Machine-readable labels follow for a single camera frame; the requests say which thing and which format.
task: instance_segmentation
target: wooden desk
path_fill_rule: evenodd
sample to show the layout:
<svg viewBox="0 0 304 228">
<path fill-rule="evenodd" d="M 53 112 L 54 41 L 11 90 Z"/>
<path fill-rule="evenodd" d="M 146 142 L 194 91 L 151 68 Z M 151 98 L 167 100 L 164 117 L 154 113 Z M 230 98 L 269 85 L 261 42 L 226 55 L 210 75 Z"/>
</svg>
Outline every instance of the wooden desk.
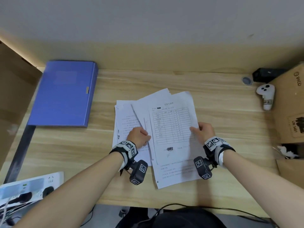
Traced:
<svg viewBox="0 0 304 228">
<path fill-rule="evenodd" d="M 37 128 L 18 179 L 64 171 L 68 180 L 106 156 L 112 145 L 116 100 L 137 100 L 163 88 L 172 94 L 190 91 L 199 121 L 213 124 L 219 137 L 238 153 L 267 170 L 278 173 L 271 142 L 276 130 L 270 112 L 262 110 L 253 86 L 241 82 L 242 74 L 100 70 L 89 119 L 84 128 Z M 30 109 L 0 172 L 3 182 L 16 151 Z M 135 186 L 129 175 L 112 180 L 98 203 L 160 208 L 169 203 L 235 208 L 267 214 L 226 170 L 213 170 L 210 180 L 196 180 L 156 189 L 148 169 L 144 182 Z M 217 213 L 230 213 L 226 210 Z"/>
</svg>

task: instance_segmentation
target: hand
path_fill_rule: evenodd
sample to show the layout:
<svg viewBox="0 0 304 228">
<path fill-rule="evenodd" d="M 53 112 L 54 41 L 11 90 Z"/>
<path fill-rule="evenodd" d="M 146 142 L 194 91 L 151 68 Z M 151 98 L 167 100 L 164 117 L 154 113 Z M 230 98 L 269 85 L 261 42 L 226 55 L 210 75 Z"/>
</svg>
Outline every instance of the hand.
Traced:
<svg viewBox="0 0 304 228">
<path fill-rule="evenodd" d="M 209 138 L 215 136 L 214 128 L 212 125 L 205 122 L 199 122 L 199 129 L 191 126 L 190 130 L 196 135 L 202 145 L 205 145 L 205 141 L 207 141 Z"/>
<path fill-rule="evenodd" d="M 127 137 L 127 140 L 133 142 L 136 145 L 137 149 L 147 145 L 147 141 L 150 139 L 151 136 L 148 135 L 148 132 L 145 131 L 142 127 L 133 128 Z"/>
</svg>

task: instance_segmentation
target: white power strip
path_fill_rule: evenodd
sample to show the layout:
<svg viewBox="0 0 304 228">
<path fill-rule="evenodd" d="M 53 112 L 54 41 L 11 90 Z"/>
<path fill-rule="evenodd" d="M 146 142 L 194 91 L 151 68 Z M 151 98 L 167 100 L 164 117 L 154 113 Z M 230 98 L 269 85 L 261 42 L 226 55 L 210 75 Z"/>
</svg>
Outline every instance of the white power strip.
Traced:
<svg viewBox="0 0 304 228">
<path fill-rule="evenodd" d="M 15 181 L 0 186 L 0 205 L 3 205 L 7 200 L 13 200 L 21 194 L 32 192 L 32 198 L 27 202 L 36 202 L 43 199 L 43 191 L 47 187 L 57 189 L 64 182 L 64 173 L 56 172 L 38 177 L 33 177 L 25 180 Z M 9 204 L 9 207 L 18 206 L 22 203 Z"/>
</svg>

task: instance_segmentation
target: table with grid lines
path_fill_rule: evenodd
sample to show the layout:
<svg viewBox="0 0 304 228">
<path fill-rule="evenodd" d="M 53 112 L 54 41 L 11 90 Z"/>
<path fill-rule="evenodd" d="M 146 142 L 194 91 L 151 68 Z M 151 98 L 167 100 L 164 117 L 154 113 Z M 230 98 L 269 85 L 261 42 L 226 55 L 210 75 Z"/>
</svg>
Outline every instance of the table with grid lines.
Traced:
<svg viewBox="0 0 304 228">
<path fill-rule="evenodd" d="M 195 140 L 188 107 L 153 113 L 153 122 L 158 145 Z"/>
</svg>

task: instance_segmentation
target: white controller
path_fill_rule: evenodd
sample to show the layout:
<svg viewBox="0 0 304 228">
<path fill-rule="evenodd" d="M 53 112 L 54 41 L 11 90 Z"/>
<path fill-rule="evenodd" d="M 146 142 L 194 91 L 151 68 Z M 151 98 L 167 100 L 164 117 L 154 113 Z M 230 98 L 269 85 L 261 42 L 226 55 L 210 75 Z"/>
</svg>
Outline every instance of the white controller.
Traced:
<svg viewBox="0 0 304 228">
<path fill-rule="evenodd" d="M 264 84 L 257 88 L 256 93 L 263 96 L 264 110 L 270 110 L 275 96 L 275 86 L 272 84 Z"/>
</svg>

